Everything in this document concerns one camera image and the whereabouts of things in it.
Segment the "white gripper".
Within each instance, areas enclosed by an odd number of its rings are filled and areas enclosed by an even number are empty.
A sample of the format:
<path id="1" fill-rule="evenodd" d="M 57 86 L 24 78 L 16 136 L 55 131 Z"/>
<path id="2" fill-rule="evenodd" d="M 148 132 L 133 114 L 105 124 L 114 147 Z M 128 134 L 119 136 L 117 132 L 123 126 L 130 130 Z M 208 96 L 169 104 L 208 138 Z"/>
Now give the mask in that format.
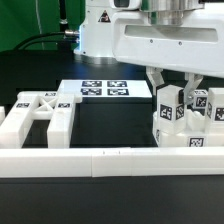
<path id="1" fill-rule="evenodd" d="M 185 105 L 193 102 L 202 75 L 224 77 L 224 4 L 186 11 L 179 26 L 153 25 L 141 11 L 117 12 L 111 22 L 115 58 L 147 66 L 153 95 L 164 84 L 162 69 L 189 72 L 178 93 L 178 102 Z"/>

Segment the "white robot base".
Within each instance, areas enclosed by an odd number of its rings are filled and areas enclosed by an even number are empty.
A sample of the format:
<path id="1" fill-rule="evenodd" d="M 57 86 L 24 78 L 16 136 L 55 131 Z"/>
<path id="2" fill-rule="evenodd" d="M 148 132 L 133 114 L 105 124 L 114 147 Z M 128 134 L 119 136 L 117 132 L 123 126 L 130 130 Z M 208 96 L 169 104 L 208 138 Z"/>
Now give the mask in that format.
<path id="1" fill-rule="evenodd" d="M 85 0 L 85 19 L 79 26 L 79 44 L 74 50 L 77 61 L 114 64 L 111 46 L 111 18 L 116 8 L 128 7 L 130 0 Z"/>

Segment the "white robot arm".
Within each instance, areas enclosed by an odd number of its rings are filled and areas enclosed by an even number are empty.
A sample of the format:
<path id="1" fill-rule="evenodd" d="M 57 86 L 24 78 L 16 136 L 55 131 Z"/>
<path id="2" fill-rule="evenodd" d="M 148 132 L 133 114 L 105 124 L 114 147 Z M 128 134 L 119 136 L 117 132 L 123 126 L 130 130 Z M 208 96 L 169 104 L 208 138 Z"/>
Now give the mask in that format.
<path id="1" fill-rule="evenodd" d="M 142 65 L 154 87 L 161 71 L 183 72 L 183 102 L 205 76 L 224 78 L 224 0 L 109 0 L 112 52 Z"/>

